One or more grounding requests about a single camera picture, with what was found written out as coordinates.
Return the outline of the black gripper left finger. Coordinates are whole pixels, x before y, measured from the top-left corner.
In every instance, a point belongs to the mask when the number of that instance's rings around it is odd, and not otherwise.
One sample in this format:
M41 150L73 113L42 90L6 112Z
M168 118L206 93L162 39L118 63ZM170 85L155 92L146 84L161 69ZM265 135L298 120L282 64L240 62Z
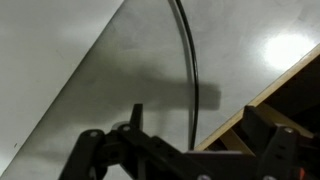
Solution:
M103 180L108 168L120 165L133 180L186 180L180 155L159 138L142 132L143 105L133 106L130 121L109 133L92 129L80 134L58 180Z

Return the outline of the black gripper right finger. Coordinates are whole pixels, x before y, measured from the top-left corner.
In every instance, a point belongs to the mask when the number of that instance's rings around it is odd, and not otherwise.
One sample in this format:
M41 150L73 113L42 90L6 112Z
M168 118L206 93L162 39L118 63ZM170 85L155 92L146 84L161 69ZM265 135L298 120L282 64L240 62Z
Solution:
M241 129L255 148L258 180L320 180L318 135L275 123L254 106L244 107Z

